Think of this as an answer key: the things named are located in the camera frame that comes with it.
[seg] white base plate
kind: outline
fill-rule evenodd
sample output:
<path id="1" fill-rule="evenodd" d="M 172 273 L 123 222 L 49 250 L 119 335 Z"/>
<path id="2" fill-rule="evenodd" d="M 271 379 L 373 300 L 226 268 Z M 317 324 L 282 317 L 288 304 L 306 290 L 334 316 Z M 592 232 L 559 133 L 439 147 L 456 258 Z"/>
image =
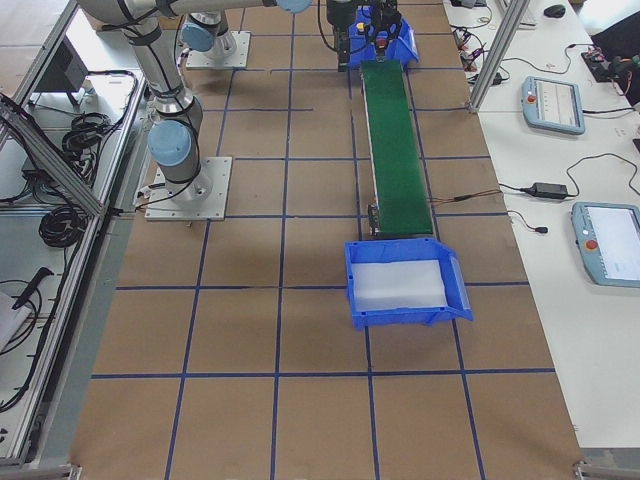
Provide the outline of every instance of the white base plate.
<path id="1" fill-rule="evenodd" d="M 207 157 L 202 159 L 202 170 L 213 181 L 211 193 L 204 200 L 176 203 L 163 200 L 146 207 L 145 218 L 154 220 L 224 220 L 231 178 L 231 157 Z M 164 175 L 158 169 L 154 183 L 164 183 Z M 153 190 L 149 202 L 167 198 L 165 189 Z"/>
<path id="2" fill-rule="evenodd" d="M 191 51 L 187 58 L 187 68 L 189 70 L 231 70 L 247 68 L 247 57 L 249 56 L 249 42 L 251 32 L 231 32 L 236 41 L 236 51 L 228 57 L 214 60 L 207 57 L 202 52 Z"/>

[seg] blue plastic tray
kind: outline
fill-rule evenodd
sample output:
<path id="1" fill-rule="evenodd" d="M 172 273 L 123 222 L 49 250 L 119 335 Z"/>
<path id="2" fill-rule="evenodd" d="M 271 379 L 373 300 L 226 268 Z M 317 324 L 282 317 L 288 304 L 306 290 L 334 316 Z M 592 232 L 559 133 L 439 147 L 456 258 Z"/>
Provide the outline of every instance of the blue plastic tray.
<path id="1" fill-rule="evenodd" d="M 361 330 L 371 325 L 392 323 L 423 323 L 453 320 L 457 317 L 473 320 L 462 272 L 456 253 L 431 238 L 348 242 L 345 244 L 347 262 L 347 295 L 351 305 L 353 325 Z M 427 308 L 395 308 L 390 310 L 359 311 L 356 309 L 353 265 L 358 263 L 391 263 L 412 260 L 438 260 L 447 305 Z"/>
<path id="2" fill-rule="evenodd" d="M 362 7 L 358 9 L 356 15 L 356 23 L 349 27 L 349 38 L 351 39 L 351 50 L 356 51 L 364 46 L 364 36 L 358 33 L 356 24 L 359 22 L 369 22 L 369 9 L 370 7 Z M 411 60 L 416 62 L 420 61 L 418 55 L 418 49 L 416 48 L 416 41 L 413 35 L 413 28 L 409 26 L 406 20 L 402 19 L 402 27 L 400 28 L 400 34 L 396 40 L 393 40 L 389 44 L 389 48 L 386 51 L 387 60 L 400 60 L 403 67 L 407 66 Z M 351 54 L 349 60 L 350 68 L 359 68 L 360 62 L 363 60 L 375 60 L 376 49 L 373 45 L 369 45 L 364 50 Z"/>

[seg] blue joint cap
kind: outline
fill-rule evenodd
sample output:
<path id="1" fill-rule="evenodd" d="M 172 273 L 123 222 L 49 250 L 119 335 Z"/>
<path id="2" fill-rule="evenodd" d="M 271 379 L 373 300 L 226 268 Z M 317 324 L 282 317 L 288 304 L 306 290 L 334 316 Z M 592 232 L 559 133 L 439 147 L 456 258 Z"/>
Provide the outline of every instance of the blue joint cap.
<path id="1" fill-rule="evenodd" d="M 311 5 L 312 0 L 277 0 L 278 6 L 289 13 L 303 12 Z"/>
<path id="2" fill-rule="evenodd" d="M 206 52 L 213 48 L 215 38 L 206 28 L 187 22 L 182 27 L 182 39 L 197 52 Z"/>
<path id="3" fill-rule="evenodd" d="M 147 145 L 153 158 L 163 167 L 180 165 L 191 153 L 191 132 L 180 122 L 165 120 L 149 132 Z"/>

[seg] green conveyor belt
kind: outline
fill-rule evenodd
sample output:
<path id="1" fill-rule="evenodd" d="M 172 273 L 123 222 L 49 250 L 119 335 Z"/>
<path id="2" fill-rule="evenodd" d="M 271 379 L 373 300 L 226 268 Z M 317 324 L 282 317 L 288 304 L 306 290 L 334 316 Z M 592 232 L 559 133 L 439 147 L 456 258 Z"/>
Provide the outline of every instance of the green conveyor belt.
<path id="1" fill-rule="evenodd" d="M 424 170 L 418 158 L 402 66 L 397 60 L 366 61 L 361 68 L 376 185 L 378 234 L 384 237 L 431 234 Z"/>

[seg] computer mouse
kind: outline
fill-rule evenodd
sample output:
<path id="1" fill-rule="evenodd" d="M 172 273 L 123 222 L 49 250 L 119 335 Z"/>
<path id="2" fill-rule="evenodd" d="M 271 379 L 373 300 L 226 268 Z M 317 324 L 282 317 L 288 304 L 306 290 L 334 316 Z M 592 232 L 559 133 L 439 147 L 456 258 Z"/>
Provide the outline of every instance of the computer mouse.
<path id="1" fill-rule="evenodd" d="M 551 5 L 550 7 L 544 9 L 544 15 L 545 17 L 562 18 L 564 17 L 566 11 L 567 9 L 564 7 L 564 5 Z"/>

